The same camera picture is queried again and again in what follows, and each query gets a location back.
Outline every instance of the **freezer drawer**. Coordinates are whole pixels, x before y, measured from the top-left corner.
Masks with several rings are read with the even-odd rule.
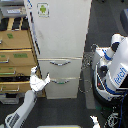
[[[0,50],[0,66],[35,65],[31,49]]]
[[[30,76],[32,66],[0,67],[0,77]]]
[[[29,81],[0,82],[0,93],[25,93],[31,90]]]
[[[80,59],[58,59],[58,60],[38,60],[41,75],[44,78],[47,72],[51,78],[79,77],[82,58]]]
[[[0,41],[0,49],[31,48],[28,32],[26,30],[1,31]]]
[[[55,79],[45,87],[47,99],[77,98],[79,79]]]

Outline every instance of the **refrigerator door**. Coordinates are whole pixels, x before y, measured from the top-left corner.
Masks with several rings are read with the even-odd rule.
[[[83,55],[91,0],[25,0],[25,4],[38,58]]]

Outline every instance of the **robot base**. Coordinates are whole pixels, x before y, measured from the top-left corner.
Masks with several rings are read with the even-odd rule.
[[[106,100],[105,98],[103,98],[97,91],[96,89],[96,82],[95,82],[95,78],[94,78],[94,71],[92,70],[92,88],[93,88],[93,94],[96,98],[96,100],[103,106],[106,106],[106,107],[113,107],[113,106],[117,106],[120,102],[119,99],[112,99],[111,101],[108,101]]]

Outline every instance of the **label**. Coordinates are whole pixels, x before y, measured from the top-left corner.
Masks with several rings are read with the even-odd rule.
[[[7,36],[8,36],[9,39],[12,39],[13,38],[12,33],[8,33]]]
[[[13,54],[14,58],[28,58],[26,53]]]
[[[127,73],[128,73],[128,71],[122,65],[120,65],[118,67],[118,69],[113,77],[113,81],[117,85],[117,87],[120,87],[120,85],[124,81]]]
[[[8,68],[8,69],[10,69],[10,70],[11,70],[11,69],[13,69],[13,68]]]
[[[5,58],[6,56],[5,55],[0,55],[1,58]]]
[[[37,10],[40,17],[49,17],[49,5],[47,3],[38,3]]]

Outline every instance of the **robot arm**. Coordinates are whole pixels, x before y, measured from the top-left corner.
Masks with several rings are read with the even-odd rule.
[[[38,92],[41,91],[50,82],[50,77],[48,73],[46,79],[43,81],[42,79],[39,79],[35,74],[36,70],[37,66],[31,69],[30,86],[33,91]]]
[[[25,93],[24,103],[12,114],[8,115],[5,119],[6,128],[21,128],[26,118],[31,112],[36,103],[36,92],[44,89],[44,87],[50,82],[49,74],[43,81],[36,75],[37,67],[31,69],[30,86],[32,90],[28,90]]]

